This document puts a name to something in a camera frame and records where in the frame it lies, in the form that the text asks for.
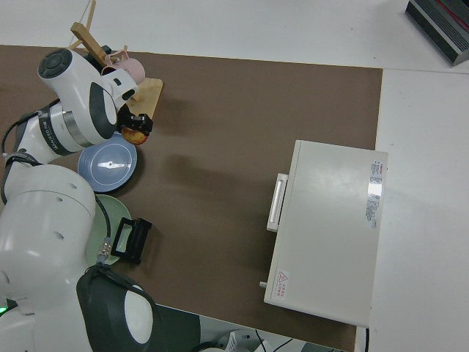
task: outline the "apple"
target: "apple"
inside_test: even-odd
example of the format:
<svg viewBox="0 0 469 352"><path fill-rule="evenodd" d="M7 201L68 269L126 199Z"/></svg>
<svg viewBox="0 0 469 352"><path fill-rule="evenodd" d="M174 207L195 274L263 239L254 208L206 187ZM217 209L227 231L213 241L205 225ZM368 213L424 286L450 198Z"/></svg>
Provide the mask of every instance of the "apple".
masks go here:
<svg viewBox="0 0 469 352"><path fill-rule="evenodd" d="M142 132L127 127L122 128L121 134L127 142L133 145L145 143L148 138L148 136L145 136Z"/></svg>

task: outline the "white table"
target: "white table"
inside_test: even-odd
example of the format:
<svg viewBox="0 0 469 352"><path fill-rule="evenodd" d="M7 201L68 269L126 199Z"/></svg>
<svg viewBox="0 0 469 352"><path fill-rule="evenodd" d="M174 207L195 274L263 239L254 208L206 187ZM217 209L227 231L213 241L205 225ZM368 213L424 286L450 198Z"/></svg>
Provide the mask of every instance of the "white table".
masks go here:
<svg viewBox="0 0 469 352"><path fill-rule="evenodd" d="M3 0L0 44L67 46L87 2ZM406 4L98 0L92 33L131 51L384 67L376 147L390 166L370 351L466 351L469 62L451 67Z"/></svg>

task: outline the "green plate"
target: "green plate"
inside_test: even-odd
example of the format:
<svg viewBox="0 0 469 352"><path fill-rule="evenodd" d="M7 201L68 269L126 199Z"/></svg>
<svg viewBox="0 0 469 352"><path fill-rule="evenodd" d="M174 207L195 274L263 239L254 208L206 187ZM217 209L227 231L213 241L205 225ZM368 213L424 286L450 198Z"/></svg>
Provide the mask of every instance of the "green plate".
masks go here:
<svg viewBox="0 0 469 352"><path fill-rule="evenodd" d="M117 198L108 196L106 194L98 194L97 198L103 203L104 208L109 216L109 222L111 223L111 240L114 242L116 237L117 229L119 228L120 219L127 218L131 219L129 210L122 204ZM129 226L122 228L122 234L120 235L119 243L117 244L117 250L125 252L125 246L132 229ZM106 220L101 208L96 205L95 220L89 234L88 243L86 244L85 259L86 263L91 266L96 264L97 253L103 244L104 238L106 237ZM106 264L114 264L119 260L119 257L110 255L106 260Z"/></svg>

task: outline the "plate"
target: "plate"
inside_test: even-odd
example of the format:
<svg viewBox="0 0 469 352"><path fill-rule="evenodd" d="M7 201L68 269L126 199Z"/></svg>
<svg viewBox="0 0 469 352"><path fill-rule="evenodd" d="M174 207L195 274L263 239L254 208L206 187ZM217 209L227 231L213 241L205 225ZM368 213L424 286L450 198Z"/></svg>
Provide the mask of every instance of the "plate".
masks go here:
<svg viewBox="0 0 469 352"><path fill-rule="evenodd" d="M117 229L119 228L120 219L131 219L129 210L117 198L108 196L106 194L98 194L96 197L101 201L101 203L103 203L103 206L109 216L109 222L111 223L111 240L113 243L116 237ZM118 251L125 252L127 239L131 232L132 229L130 227L124 226L122 228L122 234L120 235L119 243L117 244ZM95 220L93 221L91 233L89 234L88 243L86 244L85 250L85 259L89 266L96 264L97 253L103 244L106 234L106 220L104 219L103 211L96 204ZM114 264L118 259L119 257L110 255L106 260L106 264Z"/></svg>
<svg viewBox="0 0 469 352"><path fill-rule="evenodd" d="M83 150L78 159L78 173L93 191L106 193L126 183L135 171L137 149L120 133L106 142Z"/></svg>

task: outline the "white appliance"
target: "white appliance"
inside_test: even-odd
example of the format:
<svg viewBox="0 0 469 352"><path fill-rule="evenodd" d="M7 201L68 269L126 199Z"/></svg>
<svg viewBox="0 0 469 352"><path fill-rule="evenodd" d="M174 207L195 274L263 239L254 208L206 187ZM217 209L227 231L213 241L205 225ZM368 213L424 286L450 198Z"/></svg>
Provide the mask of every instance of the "white appliance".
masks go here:
<svg viewBox="0 0 469 352"><path fill-rule="evenodd" d="M369 326L387 162L387 153L296 141L267 224L275 231L279 219L266 303Z"/></svg>

